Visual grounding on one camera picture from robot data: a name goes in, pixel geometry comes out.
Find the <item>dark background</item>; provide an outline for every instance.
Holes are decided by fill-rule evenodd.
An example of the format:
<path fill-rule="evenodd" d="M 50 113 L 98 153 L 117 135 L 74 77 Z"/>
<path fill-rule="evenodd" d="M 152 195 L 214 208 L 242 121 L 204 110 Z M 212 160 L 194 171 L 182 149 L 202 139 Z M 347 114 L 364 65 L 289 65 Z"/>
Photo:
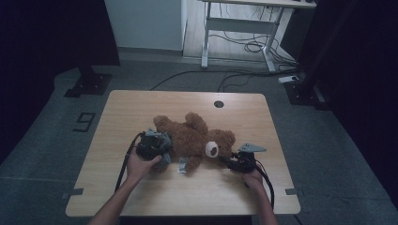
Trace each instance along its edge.
<path fill-rule="evenodd" d="M 0 162 L 47 103 L 54 77 L 92 65 L 119 65 L 103 1 L 0 1 Z"/>
<path fill-rule="evenodd" d="M 322 0 L 298 61 L 398 205 L 394 1 Z"/>

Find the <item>teddy bear arm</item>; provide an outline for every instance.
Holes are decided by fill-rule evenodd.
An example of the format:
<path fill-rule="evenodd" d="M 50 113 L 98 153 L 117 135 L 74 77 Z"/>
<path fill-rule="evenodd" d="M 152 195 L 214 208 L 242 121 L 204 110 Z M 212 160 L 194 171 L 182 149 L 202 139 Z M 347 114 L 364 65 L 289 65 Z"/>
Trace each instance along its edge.
<path fill-rule="evenodd" d="M 186 125 L 195 129 L 201 134 L 207 134 L 208 128 L 205 120 L 197 113 L 189 112 L 185 116 Z"/>

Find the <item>hand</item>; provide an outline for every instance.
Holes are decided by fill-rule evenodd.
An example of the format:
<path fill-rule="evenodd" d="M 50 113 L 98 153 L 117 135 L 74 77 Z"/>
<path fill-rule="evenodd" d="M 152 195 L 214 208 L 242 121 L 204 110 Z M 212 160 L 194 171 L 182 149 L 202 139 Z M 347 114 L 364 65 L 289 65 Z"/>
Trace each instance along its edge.
<path fill-rule="evenodd" d="M 140 181 L 147 173 L 149 173 L 151 167 L 161 161 L 161 156 L 156 156 L 150 161 L 144 161 L 135 152 L 134 147 L 131 151 L 129 162 L 127 164 L 127 179 L 131 181 Z"/>
<path fill-rule="evenodd" d="M 247 173 L 241 173 L 232 170 L 231 172 L 240 175 L 242 180 L 246 183 L 247 186 L 249 186 L 250 189 L 255 189 L 260 187 L 264 188 L 263 176 L 256 169 L 254 169 L 252 172 L 247 172 Z"/>

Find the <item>table top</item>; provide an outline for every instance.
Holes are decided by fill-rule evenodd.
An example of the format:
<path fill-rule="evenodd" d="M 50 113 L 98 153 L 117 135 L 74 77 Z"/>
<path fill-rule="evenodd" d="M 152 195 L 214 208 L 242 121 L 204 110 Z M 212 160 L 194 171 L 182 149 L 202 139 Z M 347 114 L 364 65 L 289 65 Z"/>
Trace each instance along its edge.
<path fill-rule="evenodd" d="M 224 106 L 216 108 L 215 101 Z M 113 195 L 123 159 L 139 132 L 155 128 L 153 118 L 167 115 L 184 122 L 189 112 L 198 113 L 208 128 L 232 130 L 234 151 L 244 143 L 267 148 L 255 153 L 275 191 L 276 214 L 300 210 L 271 114 L 263 95 L 200 92 L 113 91 L 105 105 L 75 188 L 82 195 L 69 199 L 67 215 L 90 217 Z M 131 193 L 121 216 L 228 216 L 256 214 L 253 196 L 240 177 L 203 160 L 195 172 L 178 173 L 174 158 L 164 173 L 150 173 Z"/>
<path fill-rule="evenodd" d="M 200 0 L 211 3 L 226 3 L 226 4 L 241 4 L 241 5 L 256 5 L 282 8 L 316 8 L 316 3 L 307 3 L 305 0 Z"/>

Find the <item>white desk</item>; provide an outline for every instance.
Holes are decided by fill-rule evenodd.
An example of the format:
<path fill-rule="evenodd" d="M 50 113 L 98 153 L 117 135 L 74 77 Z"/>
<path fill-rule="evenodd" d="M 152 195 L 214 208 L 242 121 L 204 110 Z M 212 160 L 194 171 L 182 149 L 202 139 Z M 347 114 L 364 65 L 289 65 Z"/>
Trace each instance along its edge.
<path fill-rule="evenodd" d="M 240 33 L 254 33 L 262 35 L 270 35 L 266 48 L 263 49 L 263 55 L 266 59 L 268 70 L 275 72 L 276 69 L 272 62 L 272 55 L 270 54 L 270 48 L 272 46 L 273 39 L 278 30 L 278 26 L 285 8 L 315 8 L 316 3 L 307 3 L 304 0 L 300 2 L 293 0 L 201 0 L 208 3 L 207 7 L 207 18 L 206 18 L 206 29 L 205 29 L 205 42 L 202 50 L 202 68 L 207 68 L 208 59 L 208 32 L 210 30 L 215 31 L 230 31 Z M 257 5 L 257 6 L 269 6 L 281 8 L 278 12 L 277 19 L 273 22 L 259 22 L 259 21 L 248 21 L 248 20 L 237 20 L 237 19 L 225 19 L 225 18 L 212 18 L 210 17 L 211 3 L 226 3 L 226 4 L 240 4 L 240 5 Z"/>

